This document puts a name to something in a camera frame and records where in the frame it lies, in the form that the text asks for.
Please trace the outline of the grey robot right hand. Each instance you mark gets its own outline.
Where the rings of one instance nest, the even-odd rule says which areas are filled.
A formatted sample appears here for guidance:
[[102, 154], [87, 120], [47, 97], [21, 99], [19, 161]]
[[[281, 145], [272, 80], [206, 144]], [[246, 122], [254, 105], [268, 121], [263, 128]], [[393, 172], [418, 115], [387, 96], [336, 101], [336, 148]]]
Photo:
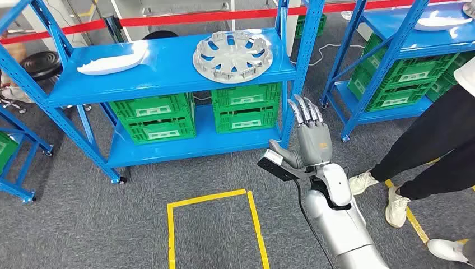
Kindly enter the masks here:
[[269, 148], [295, 169], [330, 162], [333, 152], [330, 132], [319, 108], [306, 97], [295, 94], [294, 99], [296, 102], [291, 99], [287, 102], [297, 121], [299, 149], [286, 150], [276, 140], [269, 140]]

